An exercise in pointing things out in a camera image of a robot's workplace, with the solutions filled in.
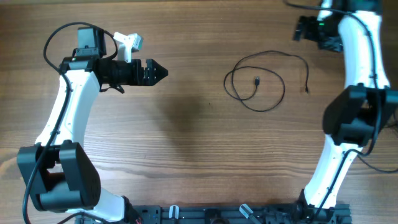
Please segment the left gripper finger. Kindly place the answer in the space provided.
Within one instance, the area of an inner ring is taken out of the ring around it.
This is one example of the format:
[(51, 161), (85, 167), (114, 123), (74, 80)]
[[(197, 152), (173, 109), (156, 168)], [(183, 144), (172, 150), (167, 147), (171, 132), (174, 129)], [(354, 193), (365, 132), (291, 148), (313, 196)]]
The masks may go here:
[(146, 70), (153, 75), (167, 75), (168, 70), (157, 63), (154, 59), (146, 59)]
[(149, 72), (147, 72), (146, 76), (144, 78), (144, 85), (145, 86), (154, 86), (167, 76), (168, 76), (168, 73), (149, 73)]

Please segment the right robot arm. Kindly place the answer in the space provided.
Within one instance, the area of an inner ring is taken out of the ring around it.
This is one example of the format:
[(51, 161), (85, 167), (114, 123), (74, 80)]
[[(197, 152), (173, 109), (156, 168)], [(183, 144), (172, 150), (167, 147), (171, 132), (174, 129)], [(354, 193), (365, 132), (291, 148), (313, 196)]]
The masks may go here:
[(325, 143), (311, 181), (302, 191), (308, 223), (342, 220), (336, 195), (352, 162), (370, 155), (397, 109), (382, 62), (380, 1), (322, 1), (315, 7), (313, 40), (344, 53), (345, 89), (323, 115)]

